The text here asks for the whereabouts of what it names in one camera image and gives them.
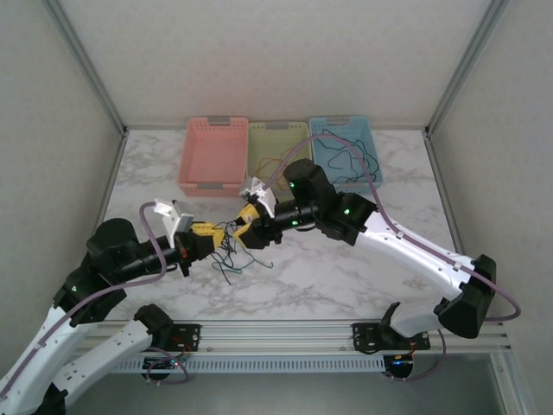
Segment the tangled wires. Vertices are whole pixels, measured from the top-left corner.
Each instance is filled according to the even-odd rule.
[[[225,281],[229,285],[232,285],[232,283],[226,275],[227,272],[231,272],[233,274],[239,275],[242,273],[242,271],[245,268],[247,268],[248,266],[254,263],[260,264],[265,268],[269,268],[269,269],[274,266],[272,262],[270,262],[270,265],[267,265],[259,261],[248,250],[244,249],[243,246],[240,246],[239,249],[247,256],[248,262],[245,265],[235,264],[233,256],[238,254],[238,250],[237,250],[237,241],[232,237],[232,234],[238,230],[238,225],[233,220],[230,222],[219,222],[213,228],[220,227],[220,225],[225,226],[223,228],[223,231],[225,232],[225,236],[223,237],[223,240],[220,245],[220,249],[223,250],[223,252],[225,253],[225,256],[221,255],[219,252],[213,252],[211,254],[211,257],[213,258],[214,262],[212,262],[211,267],[217,271],[220,271],[223,274]]]
[[[284,158],[292,151],[292,148],[293,147],[290,147],[289,149],[286,149],[285,151],[283,151],[280,157],[276,157],[276,156],[265,157],[259,160],[259,164],[257,165],[257,170],[253,172],[253,175],[257,177],[259,180],[266,182],[269,179],[270,175],[272,174],[272,171],[277,169],[283,163]],[[268,169],[269,166],[271,166],[273,163],[275,164],[273,166],[274,168],[272,169],[272,171],[268,175],[263,173],[264,170]],[[285,190],[288,187],[288,183],[286,183],[286,181],[284,180],[283,175],[280,175],[276,179],[276,185],[280,190]]]
[[[360,155],[362,156],[363,158],[363,163],[366,163],[366,166],[367,168],[369,169],[369,171],[371,172],[371,178],[372,178],[372,181],[373,182],[376,182],[377,181],[377,178],[379,176],[378,172],[380,171],[380,165],[378,164],[378,160],[369,152],[367,151],[366,147],[365,147],[365,143],[358,139],[356,141],[350,141],[348,140],[347,138],[343,138],[343,137],[340,137],[340,136],[337,136],[336,134],[334,134],[333,132],[331,132],[330,130],[328,129],[324,129],[322,130],[323,134],[330,134],[331,136],[335,136],[337,138],[341,138],[343,140],[346,140],[348,143],[350,143],[353,147],[357,148],[359,150],[359,153]],[[340,166],[336,166],[336,165],[333,165],[333,161],[336,160],[338,157],[340,157],[342,154],[347,154],[349,156],[349,164],[350,164],[350,169],[354,172],[355,176],[339,176],[339,177],[336,177],[336,179],[333,180],[333,183],[332,184],[336,184],[337,181],[339,181],[340,179],[341,180],[345,180],[345,183],[356,183],[358,182],[359,179],[363,179],[365,178],[365,174],[363,173],[363,171],[361,171],[360,173],[353,167],[353,156],[352,156],[352,153],[350,150],[346,150],[346,146],[342,146],[341,148],[334,148],[330,145],[326,145],[324,144],[320,139],[317,139],[316,140],[320,145],[322,145],[325,149],[327,150],[335,150],[335,151],[338,151],[338,153],[333,156],[332,158],[330,158],[327,162],[327,166],[329,169],[344,169],[343,167],[340,167]]]

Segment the white wall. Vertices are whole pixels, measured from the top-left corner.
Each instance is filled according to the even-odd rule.
[[[64,0],[128,125],[365,114],[424,126],[490,0]]]
[[[0,2],[0,374],[80,262],[118,135],[41,2]]]
[[[551,22],[550,0],[511,0],[433,137],[468,253],[494,257],[522,304],[506,327],[540,414],[553,413]]]

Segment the pink cable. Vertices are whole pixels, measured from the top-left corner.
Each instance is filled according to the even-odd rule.
[[[395,233],[399,233],[400,232],[399,228],[396,227],[396,225],[394,225],[394,222],[390,219],[388,214],[385,212],[384,205],[382,204],[382,201],[380,200],[380,197],[378,196],[377,188],[374,186],[374,183],[372,182],[371,172],[369,171],[369,169],[366,167],[365,163],[363,162],[363,158],[361,157],[361,155],[355,150],[355,148],[352,146],[352,144],[349,141],[347,141],[346,139],[341,138],[341,137],[333,136],[332,134],[318,134],[316,136],[306,138],[301,143],[299,143],[283,159],[283,162],[278,167],[278,169],[275,170],[275,172],[273,173],[273,176],[270,177],[269,181],[267,183],[265,183],[263,189],[269,188],[269,186],[276,180],[276,178],[279,177],[283,173],[284,169],[286,169],[286,166],[288,165],[288,161],[291,160],[292,157],[296,155],[297,151],[301,147],[311,143],[312,141],[320,139],[320,138],[332,138],[333,140],[336,140],[336,141],[344,144],[353,153],[353,155],[357,158],[357,160],[359,161],[359,164],[361,164],[361,167],[363,168],[363,172],[365,173],[366,180],[368,181],[369,187],[371,188],[371,191],[372,191],[372,195],[374,196],[374,201],[377,204],[378,211],[380,212],[380,214],[382,214],[382,217],[384,218],[384,220],[385,220],[386,224],[388,225],[388,227],[390,227],[390,229],[393,230]],[[426,246],[423,242],[421,242],[420,240],[418,240],[416,238],[413,238],[412,236],[408,235],[407,233],[404,234],[404,239],[409,241],[414,246],[417,246],[417,247],[423,249],[424,251],[428,252],[429,254],[434,255],[435,257],[441,259],[446,264],[455,266],[455,261],[453,261],[451,258],[447,257],[446,255],[443,255],[441,252],[436,251],[435,249],[433,249],[430,246]],[[514,312],[512,314],[508,315],[508,316],[487,317],[485,319],[485,321],[487,321],[487,322],[506,322],[506,321],[513,320],[513,319],[517,318],[518,316],[520,316],[520,313],[521,313],[520,305],[518,304],[517,300],[515,300],[515,298],[513,296],[511,296],[511,294],[509,294],[507,291],[503,290],[502,288],[498,287],[496,284],[494,284],[492,281],[490,281],[486,277],[480,275],[478,272],[476,272],[474,270],[471,270],[470,268],[468,268],[464,265],[461,266],[460,270],[466,272],[471,277],[474,277],[474,278],[478,279],[479,281],[481,281],[482,283],[484,283],[485,285],[490,287],[492,290],[494,290],[495,292],[500,294],[515,309]]]
[[[27,365],[33,360],[35,355],[38,353],[38,351],[46,346],[46,341],[55,333],[57,329],[59,329],[67,320],[69,320],[77,311],[82,309],[85,305],[89,304],[91,301],[94,301],[97,298],[100,298],[106,294],[109,294],[113,291],[118,290],[124,290],[126,288],[132,288],[132,287],[139,287],[141,285],[151,284],[156,281],[159,281],[163,278],[165,273],[167,272],[167,261],[165,260],[165,257],[163,256],[162,248],[159,246],[156,240],[156,236],[154,235],[151,227],[149,226],[148,221],[146,220],[146,216],[144,215],[144,210],[146,208],[152,208],[156,205],[154,201],[149,201],[147,203],[144,203],[139,210],[140,214],[140,221],[142,222],[144,229],[146,230],[146,233],[148,234],[148,239],[151,242],[152,246],[154,247],[154,251],[156,251],[156,255],[159,258],[159,262],[162,265],[162,269],[160,270],[159,274],[152,277],[152,278],[146,278],[141,281],[136,281],[134,283],[125,283],[125,284],[118,284],[113,285],[111,287],[105,288],[103,290],[100,290],[98,292],[95,292],[94,294],[90,295],[89,297],[82,300],[80,303],[77,303],[75,306],[73,306],[72,309],[70,309],[60,320],[58,320],[45,334],[43,337],[40,338],[38,341],[37,346],[33,348],[27,356],[25,356],[25,359],[21,362],[21,364],[17,367],[14,374],[11,376],[11,378],[8,380],[6,385],[3,387],[2,391],[0,392],[0,400],[4,399],[6,395],[8,394],[8,391],[11,389],[11,387],[16,383],[16,380],[21,376],[21,373],[27,367]]]

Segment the white robotic arm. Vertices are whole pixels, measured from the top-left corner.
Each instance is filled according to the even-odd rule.
[[[446,328],[466,338],[478,335],[494,291],[467,271],[476,271],[494,283],[492,259],[485,255],[471,259],[439,247],[384,217],[371,201],[336,193],[322,168],[310,160],[291,163],[284,177],[294,200],[274,202],[270,189],[255,178],[243,189],[250,205],[240,213],[238,223],[243,226],[233,236],[244,246],[263,249],[271,241],[280,243],[285,230],[311,226],[331,239],[381,252],[429,281],[439,298],[394,303],[383,317],[379,329],[390,349],[394,349],[394,339],[409,339],[432,329]]]
[[[10,381],[14,372],[33,348],[36,355],[27,370],[11,385],[10,392],[0,401],[3,415],[32,413],[63,413],[82,393],[103,378],[118,363],[149,348],[154,338],[169,335],[173,321],[154,304],[142,307],[135,320],[127,323],[108,340],[66,364],[84,338],[98,326],[96,322],[72,327],[67,320],[48,339],[46,346],[39,340],[65,315],[61,307],[52,308],[35,339],[29,344],[14,367],[0,380],[0,389]]]

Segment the blue basket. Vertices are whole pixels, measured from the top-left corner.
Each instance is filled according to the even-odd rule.
[[[334,134],[357,147],[358,152],[368,162],[372,181],[379,188],[384,182],[377,151],[372,142],[371,126],[367,117],[317,117],[309,120],[311,136]],[[341,192],[360,195],[371,194],[371,188],[363,174],[363,169],[353,153],[332,138],[323,138],[311,143],[313,161],[320,165],[328,180]]]

